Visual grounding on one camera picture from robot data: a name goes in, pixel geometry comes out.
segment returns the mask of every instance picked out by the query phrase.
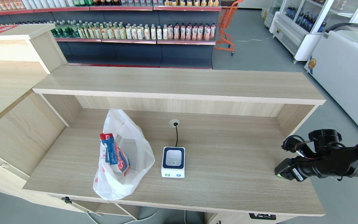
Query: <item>plastic bag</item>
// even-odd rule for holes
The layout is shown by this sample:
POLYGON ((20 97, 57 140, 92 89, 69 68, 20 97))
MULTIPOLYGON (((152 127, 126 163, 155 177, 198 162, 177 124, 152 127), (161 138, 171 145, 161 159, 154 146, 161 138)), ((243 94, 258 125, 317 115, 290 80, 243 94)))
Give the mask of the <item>plastic bag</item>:
POLYGON ((142 177, 153 166, 154 154, 142 130, 122 110, 110 109, 103 133, 112 133, 115 145, 129 160, 129 170, 122 173, 116 165, 106 163, 106 145, 100 142, 99 167, 94 191, 104 200, 118 200, 133 193, 142 177))

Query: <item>checkout counter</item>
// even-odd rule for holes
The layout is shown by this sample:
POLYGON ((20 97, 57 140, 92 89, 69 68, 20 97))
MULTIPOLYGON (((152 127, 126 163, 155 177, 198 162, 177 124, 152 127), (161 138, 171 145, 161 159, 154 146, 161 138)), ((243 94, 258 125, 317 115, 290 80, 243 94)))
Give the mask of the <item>checkout counter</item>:
POLYGON ((52 28, 0 34, 0 192, 134 219, 141 206, 202 211, 206 224, 324 215, 310 180, 274 175, 292 156, 283 140, 325 102, 302 73, 68 66, 52 28), (140 126, 156 158, 134 193, 116 201, 92 189, 110 108, 140 126), (186 148, 184 179, 161 177, 173 118, 186 148))

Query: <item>glass door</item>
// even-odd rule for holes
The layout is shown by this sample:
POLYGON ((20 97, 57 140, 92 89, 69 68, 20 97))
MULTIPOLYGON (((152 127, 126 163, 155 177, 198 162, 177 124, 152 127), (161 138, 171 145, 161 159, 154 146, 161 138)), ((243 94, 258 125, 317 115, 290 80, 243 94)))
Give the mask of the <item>glass door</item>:
POLYGON ((283 6, 283 13, 292 20, 295 20, 302 0, 287 0, 283 6))
POLYGON ((277 11, 280 11, 283 1, 284 0, 273 0, 272 6, 270 7, 269 14, 274 15, 277 11))
POLYGON ((338 23, 349 23, 358 9, 358 0, 334 0, 322 24, 314 32, 322 33, 338 23))

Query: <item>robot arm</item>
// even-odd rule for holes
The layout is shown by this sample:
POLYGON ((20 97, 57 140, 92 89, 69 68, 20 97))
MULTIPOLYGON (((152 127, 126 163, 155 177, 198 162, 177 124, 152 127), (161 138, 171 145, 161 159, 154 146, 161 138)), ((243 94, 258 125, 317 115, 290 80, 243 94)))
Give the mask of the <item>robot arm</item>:
POLYGON ((282 149, 299 156, 283 160, 274 169, 277 176, 299 182, 311 176, 341 177, 339 180, 342 177, 358 177, 358 144, 346 147, 340 143, 340 133, 333 129, 312 131, 309 139, 305 141, 300 136, 289 136, 284 140, 282 149), (314 143, 315 152, 307 146, 309 142, 314 143))

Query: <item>beverage cooler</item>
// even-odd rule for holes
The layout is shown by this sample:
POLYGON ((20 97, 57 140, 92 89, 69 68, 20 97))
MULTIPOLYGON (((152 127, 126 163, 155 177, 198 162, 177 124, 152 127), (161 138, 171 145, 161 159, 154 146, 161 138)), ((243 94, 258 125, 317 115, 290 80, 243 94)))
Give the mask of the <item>beverage cooler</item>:
POLYGON ((358 125, 358 24, 328 28, 305 69, 358 125))
POLYGON ((325 29, 338 23, 358 23, 358 0, 283 0, 269 31, 297 63, 307 61, 325 29))
POLYGON ((284 3, 284 0, 273 0, 272 4, 270 5, 270 8, 267 9, 264 15, 264 25, 270 28, 270 25, 272 24, 273 17, 276 14, 276 12, 279 12, 281 9, 282 4, 284 3))

